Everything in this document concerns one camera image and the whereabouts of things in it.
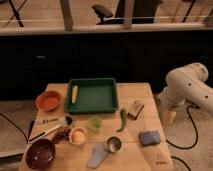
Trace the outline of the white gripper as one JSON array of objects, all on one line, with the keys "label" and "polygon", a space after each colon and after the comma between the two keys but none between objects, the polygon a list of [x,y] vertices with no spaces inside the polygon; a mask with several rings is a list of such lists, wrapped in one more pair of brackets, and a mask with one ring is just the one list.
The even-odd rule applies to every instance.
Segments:
[{"label": "white gripper", "polygon": [[173,102],[171,100],[170,94],[166,91],[163,90],[159,95],[158,99],[160,100],[162,111],[164,113],[168,113],[167,116],[167,124],[171,125],[176,118],[177,112],[176,111],[171,111]]}]

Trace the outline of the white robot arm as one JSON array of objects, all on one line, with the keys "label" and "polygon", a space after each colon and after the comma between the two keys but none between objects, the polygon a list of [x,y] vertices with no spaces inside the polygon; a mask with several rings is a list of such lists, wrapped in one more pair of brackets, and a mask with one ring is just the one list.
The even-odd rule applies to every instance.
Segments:
[{"label": "white robot arm", "polygon": [[191,63],[169,71],[166,75],[167,86],[159,94],[163,126],[169,126],[176,117],[175,108],[189,100],[213,115],[213,88],[205,84],[208,69],[201,63]]}]

